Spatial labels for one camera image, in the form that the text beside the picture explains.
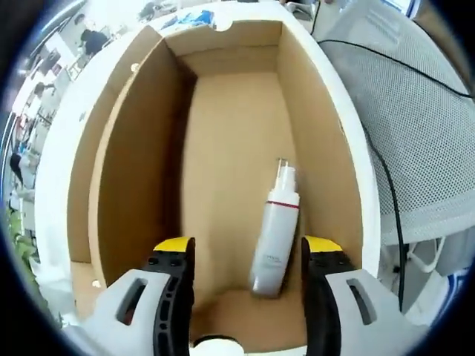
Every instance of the spray bottle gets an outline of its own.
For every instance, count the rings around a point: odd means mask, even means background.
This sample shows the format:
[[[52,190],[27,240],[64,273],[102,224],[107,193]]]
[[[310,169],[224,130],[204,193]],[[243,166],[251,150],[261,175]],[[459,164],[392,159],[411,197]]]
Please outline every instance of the spray bottle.
[[[249,286],[257,295],[278,297],[281,291],[297,226],[299,202],[295,169],[280,158],[275,186],[264,207],[261,235],[249,275]]]

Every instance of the gray mesh chair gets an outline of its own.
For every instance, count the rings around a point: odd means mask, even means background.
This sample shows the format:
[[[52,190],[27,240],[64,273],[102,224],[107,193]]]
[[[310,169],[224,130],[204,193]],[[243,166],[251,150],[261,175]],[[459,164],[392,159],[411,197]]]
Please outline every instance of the gray mesh chair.
[[[430,37],[379,0],[349,3],[325,39],[374,49],[468,94]],[[321,48],[390,169],[404,243],[450,238],[475,225],[474,101],[368,50],[335,42],[321,43]],[[373,164],[381,203],[381,244],[396,245],[387,177],[376,156]],[[435,243],[436,259],[444,241]],[[422,265],[433,269],[436,259]]]

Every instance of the red stripe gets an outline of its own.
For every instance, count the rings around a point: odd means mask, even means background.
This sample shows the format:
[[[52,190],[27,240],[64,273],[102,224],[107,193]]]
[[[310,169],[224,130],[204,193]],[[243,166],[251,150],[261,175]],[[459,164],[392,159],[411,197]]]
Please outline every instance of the red stripe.
[[[275,204],[275,205],[285,206],[285,207],[287,207],[287,208],[298,209],[298,205],[287,204],[287,203],[285,203],[285,202],[273,202],[273,201],[271,201],[271,200],[267,200],[266,203],[267,203],[267,204]]]

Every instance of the white bottle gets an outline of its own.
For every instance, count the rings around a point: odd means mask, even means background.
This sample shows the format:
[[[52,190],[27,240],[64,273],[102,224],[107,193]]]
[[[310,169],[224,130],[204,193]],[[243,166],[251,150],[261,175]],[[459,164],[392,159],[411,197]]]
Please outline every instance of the white bottle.
[[[264,207],[261,235],[249,274],[249,286],[257,295],[278,297],[292,248],[300,197],[295,192],[295,169],[279,159],[275,187]]]

